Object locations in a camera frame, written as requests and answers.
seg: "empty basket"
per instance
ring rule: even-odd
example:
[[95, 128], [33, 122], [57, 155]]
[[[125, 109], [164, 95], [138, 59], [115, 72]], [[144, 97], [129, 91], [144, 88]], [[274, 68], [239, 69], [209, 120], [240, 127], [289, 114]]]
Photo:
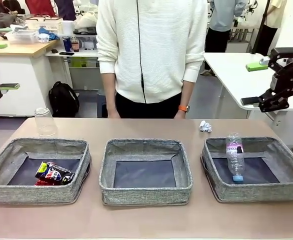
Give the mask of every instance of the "empty basket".
[[193, 180], [180, 142], [112, 139], [105, 146], [99, 184], [106, 205], [185, 205]]
[[[34, 186], [41, 162], [54, 162], [71, 170], [71, 183]], [[91, 162], [83, 140], [18, 138], [0, 153], [0, 203], [69, 204], [76, 201]]]
[[228, 168], [226, 139], [208, 138], [202, 164], [220, 202], [293, 200], [293, 154], [271, 137], [244, 137], [244, 181], [235, 184]]

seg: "person's right hand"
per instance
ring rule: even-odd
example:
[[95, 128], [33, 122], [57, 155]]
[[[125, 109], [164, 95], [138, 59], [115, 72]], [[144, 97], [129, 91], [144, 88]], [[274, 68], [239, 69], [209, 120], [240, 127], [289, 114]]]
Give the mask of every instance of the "person's right hand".
[[120, 119], [120, 115], [116, 109], [114, 110], [108, 110], [107, 111], [107, 118], [108, 119]]

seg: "black trousers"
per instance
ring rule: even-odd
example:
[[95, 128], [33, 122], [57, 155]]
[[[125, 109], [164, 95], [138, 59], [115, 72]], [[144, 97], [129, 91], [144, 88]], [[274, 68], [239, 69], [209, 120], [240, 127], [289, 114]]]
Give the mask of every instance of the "black trousers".
[[261, 37], [258, 40], [256, 52], [263, 56], [267, 56], [271, 43], [277, 33], [277, 28], [272, 28], [264, 25], [261, 32]]
[[[230, 39], [229, 31], [215, 31], [211, 28], [208, 29], [205, 39], [205, 52], [206, 53], [225, 53]], [[210, 70], [210, 66], [205, 63], [205, 70]]]
[[122, 119], [173, 119], [179, 110], [181, 95], [158, 103], [138, 103], [117, 93], [115, 105]]

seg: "orange watch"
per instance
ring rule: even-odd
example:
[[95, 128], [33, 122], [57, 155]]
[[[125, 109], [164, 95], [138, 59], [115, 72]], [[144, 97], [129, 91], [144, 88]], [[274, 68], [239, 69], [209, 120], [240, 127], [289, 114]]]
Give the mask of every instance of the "orange watch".
[[190, 106], [178, 106], [178, 109], [188, 113], [190, 111]]

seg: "blue bottle cap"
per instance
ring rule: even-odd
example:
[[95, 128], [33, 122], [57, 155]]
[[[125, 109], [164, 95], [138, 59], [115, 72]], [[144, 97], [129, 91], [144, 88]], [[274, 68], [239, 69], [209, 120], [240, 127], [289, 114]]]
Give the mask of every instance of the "blue bottle cap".
[[234, 182], [243, 182], [243, 176], [235, 175], [235, 176], [233, 176], [233, 181]]

